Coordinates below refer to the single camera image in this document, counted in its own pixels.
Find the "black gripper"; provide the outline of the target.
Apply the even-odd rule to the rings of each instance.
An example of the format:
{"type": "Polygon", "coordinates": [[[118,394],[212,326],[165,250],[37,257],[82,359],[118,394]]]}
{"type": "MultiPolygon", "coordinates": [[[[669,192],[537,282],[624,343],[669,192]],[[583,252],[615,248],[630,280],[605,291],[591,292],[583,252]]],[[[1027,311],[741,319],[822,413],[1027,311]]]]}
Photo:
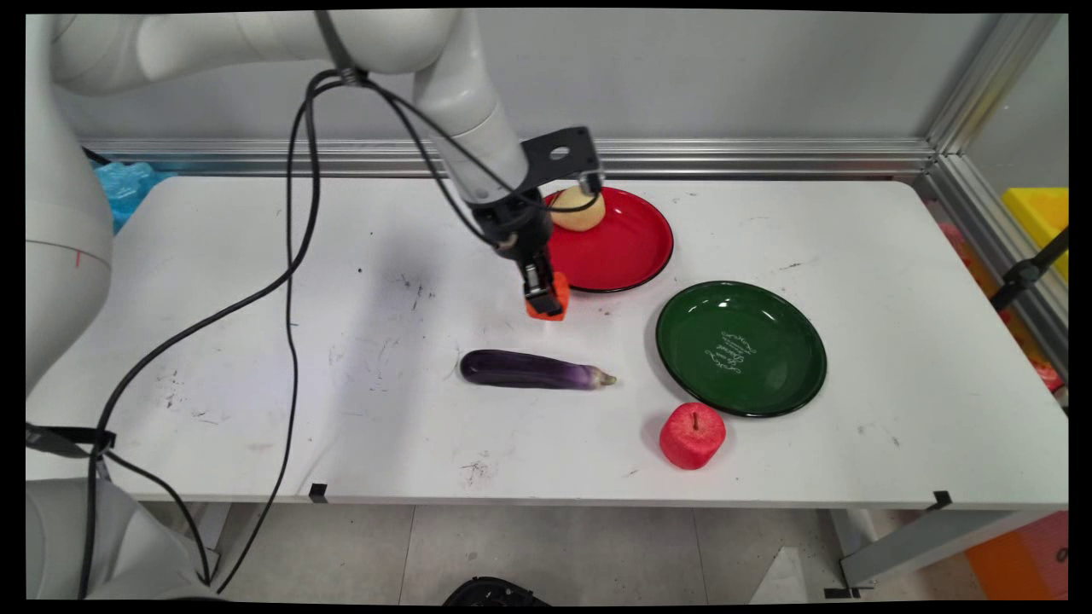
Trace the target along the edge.
{"type": "Polygon", "coordinates": [[[553,234],[539,189],[471,205],[480,233],[508,260],[518,260],[530,317],[566,317],[566,276],[554,270],[543,250],[553,234]]]}

